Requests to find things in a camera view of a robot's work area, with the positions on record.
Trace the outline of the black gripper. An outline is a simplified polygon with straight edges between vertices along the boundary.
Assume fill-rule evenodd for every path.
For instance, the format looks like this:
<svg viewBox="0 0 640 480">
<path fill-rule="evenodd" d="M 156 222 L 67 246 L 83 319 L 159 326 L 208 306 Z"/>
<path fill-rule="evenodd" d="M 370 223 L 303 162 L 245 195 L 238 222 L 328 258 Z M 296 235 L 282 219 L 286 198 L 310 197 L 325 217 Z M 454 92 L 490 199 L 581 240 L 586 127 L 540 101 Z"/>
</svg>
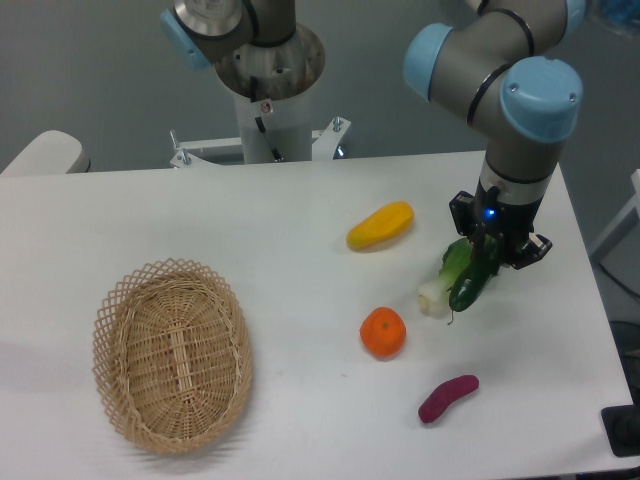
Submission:
<svg viewBox="0 0 640 480">
<path fill-rule="evenodd" d="M 548 238 L 534 232 L 533 222 L 541 201 L 515 205 L 500 200 L 502 193 L 498 186 L 485 188 L 478 184 L 474 195 L 460 191 L 449 202 L 458 234 L 472 247 L 472 261 L 484 255 L 485 237 L 495 238 L 495 273 L 502 268 L 519 270 L 532 265 L 553 246 Z"/>
</svg>

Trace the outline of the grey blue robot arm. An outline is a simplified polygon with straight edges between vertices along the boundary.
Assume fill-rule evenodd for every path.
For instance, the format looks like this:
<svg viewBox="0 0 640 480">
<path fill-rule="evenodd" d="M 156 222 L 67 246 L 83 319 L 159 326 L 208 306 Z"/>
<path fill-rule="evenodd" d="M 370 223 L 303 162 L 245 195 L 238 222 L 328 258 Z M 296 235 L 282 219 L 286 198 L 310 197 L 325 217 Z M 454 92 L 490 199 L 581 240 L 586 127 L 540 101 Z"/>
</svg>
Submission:
<svg viewBox="0 0 640 480">
<path fill-rule="evenodd" d="M 579 75 L 546 57 L 584 17 L 581 1 L 481 1 L 477 19 L 456 30 L 431 24 L 403 60 L 406 84 L 458 116 L 488 141 L 474 193 L 450 202 L 461 236 L 497 241 L 515 269 L 541 260 L 551 242 L 534 219 L 583 95 Z M 325 66 L 318 37 L 291 1 L 176 1 L 161 27 L 194 70 L 214 69 L 234 96 L 247 163 L 334 156 L 347 128 L 336 119 L 314 137 L 309 94 Z"/>
</svg>

